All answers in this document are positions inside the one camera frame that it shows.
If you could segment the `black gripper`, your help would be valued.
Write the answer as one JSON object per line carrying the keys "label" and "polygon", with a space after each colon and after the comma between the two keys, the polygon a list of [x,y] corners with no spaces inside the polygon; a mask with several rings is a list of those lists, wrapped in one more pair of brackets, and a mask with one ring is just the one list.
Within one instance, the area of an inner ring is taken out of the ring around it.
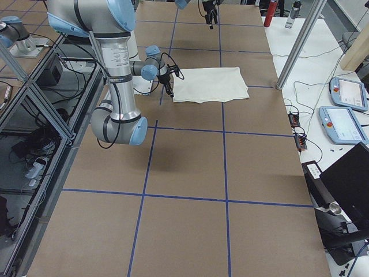
{"label": "black gripper", "polygon": [[218,24],[217,6],[221,4],[221,0],[202,0],[202,5],[206,13],[205,20],[209,24],[209,28],[213,29],[214,24]]}
{"label": "black gripper", "polygon": [[164,86],[167,95],[169,95],[171,98],[173,98],[174,97],[174,92],[173,92],[173,89],[171,87],[170,81],[171,81],[170,72],[166,72],[162,75],[159,75],[159,83]]}

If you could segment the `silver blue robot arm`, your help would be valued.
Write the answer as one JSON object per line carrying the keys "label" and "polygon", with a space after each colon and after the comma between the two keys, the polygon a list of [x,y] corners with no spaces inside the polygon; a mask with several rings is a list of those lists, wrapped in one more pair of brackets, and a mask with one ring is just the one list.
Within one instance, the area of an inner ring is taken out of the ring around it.
{"label": "silver blue robot arm", "polygon": [[179,68],[165,64],[155,45],[146,49],[145,61],[130,61],[128,41],[135,28],[132,2],[49,1],[47,14],[56,31],[97,41],[95,54],[106,74],[109,91],[92,113],[94,135],[106,143],[142,144],[148,121],[135,105],[133,76],[158,78],[172,96],[171,73],[178,74]]}
{"label": "silver blue robot arm", "polygon": [[[190,0],[174,0],[176,6],[179,9],[184,9],[189,3]],[[200,11],[199,3],[202,3],[203,9],[205,14],[202,14]],[[218,24],[218,9],[217,7],[222,4],[223,1],[221,0],[202,0],[198,1],[198,10],[201,15],[206,21],[206,24],[209,26],[210,29],[213,29],[214,24]]]}

